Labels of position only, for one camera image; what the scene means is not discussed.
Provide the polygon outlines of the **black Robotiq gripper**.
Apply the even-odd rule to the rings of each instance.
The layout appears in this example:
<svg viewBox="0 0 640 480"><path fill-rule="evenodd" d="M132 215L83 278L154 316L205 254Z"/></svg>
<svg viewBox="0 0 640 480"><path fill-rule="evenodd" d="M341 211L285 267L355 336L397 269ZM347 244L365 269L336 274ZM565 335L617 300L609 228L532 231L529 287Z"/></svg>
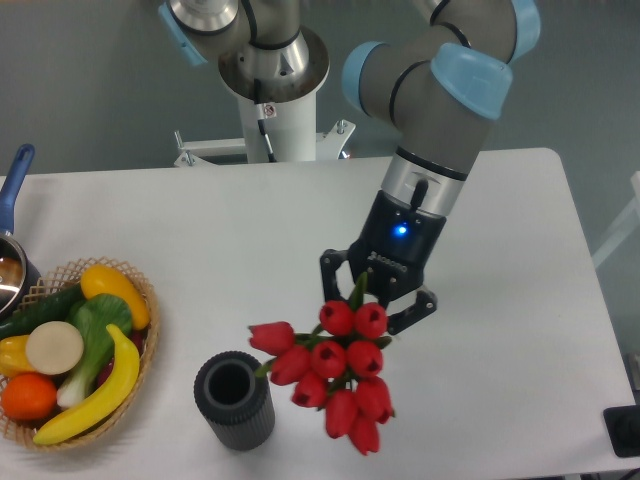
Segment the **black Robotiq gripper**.
<svg viewBox="0 0 640 480"><path fill-rule="evenodd" d="M348 251L327 249L320 256L324 300L346 301L337 271L348 259L352 277L357 279L366 272L367 292L380 300L392 302L416 290L415 302L389 317L390 335L435 313L437 296L422 285L426 262L445 224L445 217L413 210L380 190Z"/></svg>

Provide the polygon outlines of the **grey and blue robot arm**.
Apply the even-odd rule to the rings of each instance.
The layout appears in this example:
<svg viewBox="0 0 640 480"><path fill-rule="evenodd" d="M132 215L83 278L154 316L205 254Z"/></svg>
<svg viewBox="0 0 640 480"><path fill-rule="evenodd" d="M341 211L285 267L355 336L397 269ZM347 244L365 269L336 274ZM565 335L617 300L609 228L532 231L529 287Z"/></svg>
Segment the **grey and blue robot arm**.
<svg viewBox="0 0 640 480"><path fill-rule="evenodd" d="M319 158L316 94L330 62L323 41L301 23L298 2L165 1L158 12L188 61L216 65L236 97L249 162ZM342 265L365 276L383 305L415 294L390 317L390 334L436 309L425 265L501 115L510 65L541 30L532 1L430 1L426 15L428 29L415 41L367 42L344 63L345 98L401 139L358 239L320 260L328 300L340 298Z"/></svg>

